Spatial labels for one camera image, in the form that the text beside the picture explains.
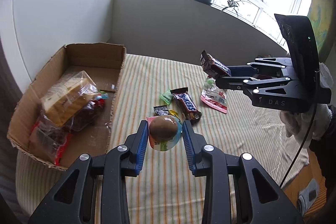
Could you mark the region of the white gloved right hand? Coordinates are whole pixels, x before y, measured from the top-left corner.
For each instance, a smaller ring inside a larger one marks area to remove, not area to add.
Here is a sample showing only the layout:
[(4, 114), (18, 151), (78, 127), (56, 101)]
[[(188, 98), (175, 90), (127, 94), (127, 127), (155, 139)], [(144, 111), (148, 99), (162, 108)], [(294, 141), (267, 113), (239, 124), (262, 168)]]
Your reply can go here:
[[(319, 64), (320, 83), (323, 88), (331, 88), (333, 86), (333, 78), (328, 67), (324, 63)], [(292, 114), (288, 111), (280, 111), (280, 120), (285, 125), (286, 136), (289, 138), (294, 136), (298, 144), (302, 144), (303, 139), (308, 130), (310, 120), (313, 116), (314, 106), (311, 106), (307, 113)], [(320, 140), (326, 132), (331, 122), (332, 112), (327, 104), (318, 104), (313, 124), (307, 135), (303, 148), (310, 145), (311, 140)]]

